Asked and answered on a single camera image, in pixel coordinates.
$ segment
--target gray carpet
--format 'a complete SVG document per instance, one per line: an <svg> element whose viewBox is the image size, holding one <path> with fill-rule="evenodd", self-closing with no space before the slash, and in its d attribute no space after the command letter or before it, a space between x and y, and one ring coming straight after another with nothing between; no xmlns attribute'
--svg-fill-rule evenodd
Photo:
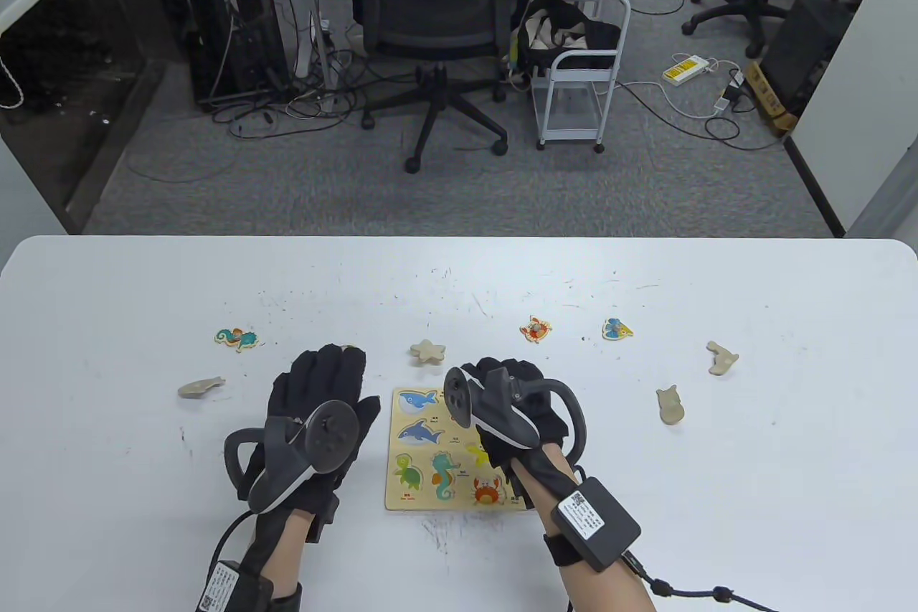
<svg viewBox="0 0 918 612"><path fill-rule="evenodd" d="M336 42L344 45L350 3L321 1ZM793 0L772 1L789 6ZM633 0L633 5L665 11L678 0ZM681 34L680 24L697 9L686 2L669 16L634 14L620 80L659 80L673 52L745 64L743 19L715 19L691 37ZM773 32L777 24L767 28ZM483 68L456 65L450 73L468 77ZM382 63L378 70L395 74L404 64ZM670 88L671 97L689 113L709 113L726 80L724 68L720 75ZM659 91L635 90L666 119L703 134L701 123L669 110ZM492 156L486 150L491 135L447 110L427 143L422 172L409 176L402 162L422 123L420 107L380 113L372 132L361 130L354 116L324 132L243 142L194 110L186 67L174 65L86 232L829 236L779 144L748 153L691 138L617 90L604 155L595 155L586 143L551 143L539 152L528 94L511 91L502 104L492 103L488 93L471 98L507 127L508 155ZM738 146L774 140L756 113L734 119L742 128L734 141ZM281 130L298 124L282 121ZM265 122L246 126L256 131ZM727 136L723 127L718 133Z"/></svg>

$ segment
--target forearm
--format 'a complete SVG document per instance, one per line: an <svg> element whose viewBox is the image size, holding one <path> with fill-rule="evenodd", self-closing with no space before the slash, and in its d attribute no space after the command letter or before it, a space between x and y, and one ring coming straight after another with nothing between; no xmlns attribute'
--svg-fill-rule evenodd
<svg viewBox="0 0 918 612"><path fill-rule="evenodd" d="M286 521L281 540L272 552L262 576L275 585L272 598L287 598L296 592L299 582L299 565L303 557L303 547L312 524L312 514L295 509Z"/></svg>
<svg viewBox="0 0 918 612"><path fill-rule="evenodd" d="M558 445L545 445L542 449L558 470L577 480ZM517 460L512 466L539 513L545 534L557 536L560 531L551 513L558 501ZM622 560L604 572L596 572L586 562L562 567L560 572L564 589L577 612L653 612L655 609L643 583Z"/></svg>

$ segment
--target white metal cart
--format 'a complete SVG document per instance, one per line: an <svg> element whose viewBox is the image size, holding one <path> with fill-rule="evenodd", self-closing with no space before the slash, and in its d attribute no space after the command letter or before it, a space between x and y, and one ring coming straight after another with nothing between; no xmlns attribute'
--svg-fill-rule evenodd
<svg viewBox="0 0 918 612"><path fill-rule="evenodd" d="M584 6L587 2L595 5L595 15L601 15L603 1L607 0L567 0ZM534 75L531 79L532 105L535 109L535 120L539 127L538 150L545 149L546 141L589 141L596 143L593 150L605 151L602 144L602 133L609 119L612 93L615 90L615 78L622 64L622 51L628 35L630 22L630 2L622 3L622 34L614 50L567 50L554 59L545 75ZM561 65L570 57L613 57L614 61L607 70L565 70ZM606 91L599 93L597 84L605 84Z"/></svg>

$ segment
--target chair base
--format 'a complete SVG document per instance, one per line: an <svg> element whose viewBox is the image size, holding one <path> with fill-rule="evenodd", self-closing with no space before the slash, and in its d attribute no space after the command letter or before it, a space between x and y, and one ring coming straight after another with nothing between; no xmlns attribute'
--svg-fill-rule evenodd
<svg viewBox="0 0 918 612"><path fill-rule="evenodd" d="M691 0L698 4L702 0ZM787 18L787 9L780 6L769 5L768 0L722 0L725 5L715 6L712 9L700 11L685 24L682 24L682 32L685 35L692 35L699 24L707 22L709 19L716 17L726 17L743 15L752 31L752 41L745 50L747 57L752 59L761 54L762 48L765 47L765 30L762 27L762 17L774 17L777 19Z"/></svg>
<svg viewBox="0 0 918 612"><path fill-rule="evenodd" d="M424 146L430 137L430 131L433 129L433 123L436 121L438 114L449 107L459 110L470 120L477 121L491 132L498 134L499 139L491 146L491 152L496 156L507 154L507 130L496 123L491 117L482 113L475 105L469 103L463 97L463 94L472 93L474 90L491 88L491 97L495 103L502 103L507 98L501 81L496 78L482 78L476 81L450 81L446 75L446 66L438 62L433 67L432 72L423 72L420 67L417 68L417 87L407 93L400 93L389 98L373 100L364 106L364 116L360 120L364 129L372 129L376 126L376 120L373 113L377 110L387 110L389 108L411 105L413 103L429 103L427 116L424 118L420 136L417 137L417 144L414 146L414 155L404 162L404 171L409 174L416 174L420 171L420 157L424 152Z"/></svg>

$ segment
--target bag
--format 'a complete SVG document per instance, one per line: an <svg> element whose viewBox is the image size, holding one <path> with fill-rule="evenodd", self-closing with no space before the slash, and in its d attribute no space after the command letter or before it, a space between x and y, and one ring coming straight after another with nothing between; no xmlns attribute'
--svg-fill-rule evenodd
<svg viewBox="0 0 918 612"><path fill-rule="evenodd" d="M614 50L622 30L615 24L588 19L576 6L563 0L533 0L517 34L518 69L548 70L554 59L568 50ZM568 57L562 70L609 70L615 57L588 55Z"/></svg>

